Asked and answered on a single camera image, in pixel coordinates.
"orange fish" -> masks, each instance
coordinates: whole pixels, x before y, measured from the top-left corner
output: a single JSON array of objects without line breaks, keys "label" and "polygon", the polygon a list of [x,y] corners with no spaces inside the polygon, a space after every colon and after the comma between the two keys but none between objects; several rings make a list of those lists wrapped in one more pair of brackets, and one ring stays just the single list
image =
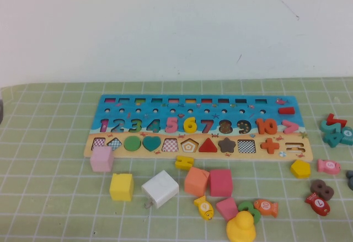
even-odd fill
[{"label": "orange fish", "polygon": [[254,207],[259,210],[263,216],[272,215],[276,218],[278,215],[278,203],[272,203],[268,200],[257,200],[254,202]]}]

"pink fish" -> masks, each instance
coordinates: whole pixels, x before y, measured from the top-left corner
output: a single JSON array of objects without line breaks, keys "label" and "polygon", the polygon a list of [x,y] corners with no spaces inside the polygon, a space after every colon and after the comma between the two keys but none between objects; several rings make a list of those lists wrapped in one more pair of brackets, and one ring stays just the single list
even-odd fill
[{"label": "pink fish", "polygon": [[333,160],[318,159],[318,172],[325,172],[327,174],[336,175],[340,173],[340,163]]},{"label": "pink fish", "polygon": [[277,98],[276,103],[279,104],[279,105],[285,105],[286,103],[289,103],[289,101]]}]

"red triangle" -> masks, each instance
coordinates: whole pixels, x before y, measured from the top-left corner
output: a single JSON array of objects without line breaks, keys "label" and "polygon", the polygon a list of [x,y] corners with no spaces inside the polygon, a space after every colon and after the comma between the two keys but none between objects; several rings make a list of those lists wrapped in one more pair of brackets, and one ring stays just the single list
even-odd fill
[{"label": "red triangle", "polygon": [[217,147],[209,138],[206,139],[205,142],[202,144],[202,146],[199,148],[199,152],[214,152],[214,153],[216,153],[217,151],[218,151]]}]

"green number 3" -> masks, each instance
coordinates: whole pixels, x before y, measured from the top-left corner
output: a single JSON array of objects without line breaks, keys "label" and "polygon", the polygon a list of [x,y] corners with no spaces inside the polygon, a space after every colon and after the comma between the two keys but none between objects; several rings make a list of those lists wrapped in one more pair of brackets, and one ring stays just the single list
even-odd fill
[{"label": "green number 3", "polygon": [[248,211],[254,217],[254,224],[257,224],[260,221],[260,211],[255,209],[251,202],[242,202],[238,206],[238,211]]}]

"yellow number 6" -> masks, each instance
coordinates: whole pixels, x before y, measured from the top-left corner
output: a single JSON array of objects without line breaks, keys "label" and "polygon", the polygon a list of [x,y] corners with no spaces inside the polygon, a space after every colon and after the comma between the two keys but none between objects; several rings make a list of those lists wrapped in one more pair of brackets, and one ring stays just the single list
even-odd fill
[{"label": "yellow number 6", "polygon": [[195,117],[187,118],[184,121],[184,131],[186,133],[195,133],[197,130],[197,124]]}]

